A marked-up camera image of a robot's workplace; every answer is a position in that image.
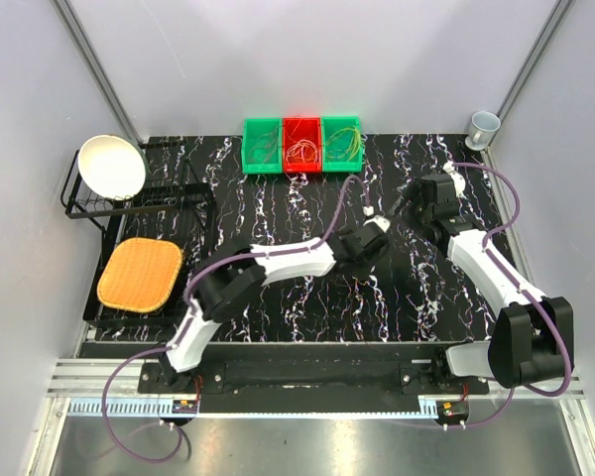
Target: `green tray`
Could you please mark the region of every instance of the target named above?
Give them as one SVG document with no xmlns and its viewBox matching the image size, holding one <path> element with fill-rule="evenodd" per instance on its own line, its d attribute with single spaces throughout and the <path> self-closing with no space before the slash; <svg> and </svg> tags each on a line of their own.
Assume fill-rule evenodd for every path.
<svg viewBox="0 0 595 476">
<path fill-rule="evenodd" d="M 282 119 L 245 120 L 242 170 L 245 174 L 282 173 Z"/>
<path fill-rule="evenodd" d="M 356 127 L 361 131 L 359 118 L 356 116 L 328 116 L 321 118 L 321 141 L 324 172 L 361 172 L 364 166 L 364 144 L 352 157 L 339 154 L 346 151 L 352 138 L 351 133 L 342 134 L 330 142 L 330 137 L 337 131 L 347 127 Z"/>
</svg>

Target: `gray wall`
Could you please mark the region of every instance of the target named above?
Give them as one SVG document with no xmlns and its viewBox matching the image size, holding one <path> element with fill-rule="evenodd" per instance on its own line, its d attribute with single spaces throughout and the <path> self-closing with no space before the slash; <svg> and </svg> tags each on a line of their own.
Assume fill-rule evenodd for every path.
<svg viewBox="0 0 595 476">
<path fill-rule="evenodd" d="M 72 0 L 139 133 L 357 114 L 461 132 L 496 110 L 554 0 Z"/>
<path fill-rule="evenodd" d="M 56 360 L 74 347 L 98 235 L 60 183 L 88 137 L 117 132 L 43 0 L 0 0 L 0 476 L 19 474 Z"/>
<path fill-rule="evenodd" d="M 576 2 L 493 153 L 521 194 L 517 226 L 535 283 L 573 304 L 595 418 L 595 0 Z"/>
</svg>

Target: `white bowl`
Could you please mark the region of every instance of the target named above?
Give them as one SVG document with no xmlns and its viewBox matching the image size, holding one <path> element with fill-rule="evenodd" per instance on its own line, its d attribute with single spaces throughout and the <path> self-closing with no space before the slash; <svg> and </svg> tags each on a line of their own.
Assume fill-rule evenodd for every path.
<svg viewBox="0 0 595 476">
<path fill-rule="evenodd" d="M 141 150 L 117 136 L 88 139 L 77 156 L 83 181 L 104 198 L 126 200 L 146 181 L 146 160 Z"/>
</svg>

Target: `black wire rack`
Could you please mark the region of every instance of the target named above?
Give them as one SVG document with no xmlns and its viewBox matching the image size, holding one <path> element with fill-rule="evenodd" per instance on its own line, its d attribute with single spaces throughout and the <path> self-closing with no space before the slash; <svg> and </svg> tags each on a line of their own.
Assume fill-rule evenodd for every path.
<svg viewBox="0 0 595 476">
<path fill-rule="evenodd" d="M 168 151 L 184 145 L 184 141 L 141 144 L 148 160 L 147 177 L 142 190 L 134 196 L 107 198 L 92 191 L 83 181 L 75 163 L 79 151 L 76 151 L 68 175 L 61 189 L 60 202 L 68 218 L 96 218 L 103 216 L 127 215 L 132 213 L 156 212 L 176 208 L 183 197 L 201 195 L 207 199 L 210 193 L 208 185 L 201 183 L 188 159 L 172 161 L 160 160 L 160 155 L 150 155 L 151 150 Z M 73 178 L 70 193 L 66 197 L 68 184 Z"/>
<path fill-rule="evenodd" d="M 75 163 L 70 164 L 60 202 L 71 219 L 86 218 L 101 231 L 101 255 L 92 280 L 83 320 L 106 329 L 144 325 L 171 326 L 182 318 L 186 305 L 181 299 L 187 276 L 205 260 L 215 245 L 216 207 L 208 183 L 198 179 L 189 161 L 177 152 L 186 141 L 142 144 L 148 162 L 143 189 L 133 197 L 104 198 L 83 181 Z M 73 180 L 68 196 L 70 180 Z M 109 217 L 107 223 L 101 218 Z M 118 243 L 129 238 L 164 239 L 176 243 L 184 262 L 171 297 L 150 314 L 139 314 L 104 306 L 97 296 L 97 284 Z"/>
</svg>

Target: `black marble table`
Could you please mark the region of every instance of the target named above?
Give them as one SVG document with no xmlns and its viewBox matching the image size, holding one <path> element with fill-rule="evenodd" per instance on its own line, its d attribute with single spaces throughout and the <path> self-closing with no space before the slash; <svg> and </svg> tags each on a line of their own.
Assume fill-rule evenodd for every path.
<svg viewBox="0 0 595 476">
<path fill-rule="evenodd" d="M 151 142 L 171 141 L 172 137 Z M 210 184 L 217 202 L 218 244 L 237 233 L 252 243 L 274 245 L 321 234 L 332 218 L 345 174 L 245 176 L 240 137 L 189 137 L 185 145 L 150 151 L 149 161 L 164 171 L 190 158 L 201 179 Z M 376 211 L 388 209 L 413 178 L 440 173 L 447 160 L 482 162 L 460 135 L 367 136 L 365 167 L 359 176 L 368 185 Z M 462 212 L 473 213 L 486 228 L 500 216 L 491 184 L 479 171 L 463 171 L 467 180 Z M 361 189 L 352 185 L 339 225 L 362 222 Z M 172 239 L 185 251 L 184 273 L 199 262 L 194 220 L 162 212 L 158 230 L 142 229 L 142 217 L 128 218 L 123 237 Z M 390 253 L 367 281 L 330 276 L 275 283 L 251 296 L 242 315 L 225 323 L 214 340 L 245 342 L 344 342 L 411 340 L 479 340 L 491 335 L 494 317 L 464 274 L 443 259 L 404 224 L 392 229 Z M 505 236 L 495 239 L 511 260 Z M 184 305 L 176 290 L 180 317 Z M 151 325 L 99 329 L 96 340 L 157 341 L 169 339 L 176 326 Z M 119 311 L 115 318 L 123 319 Z"/>
</svg>

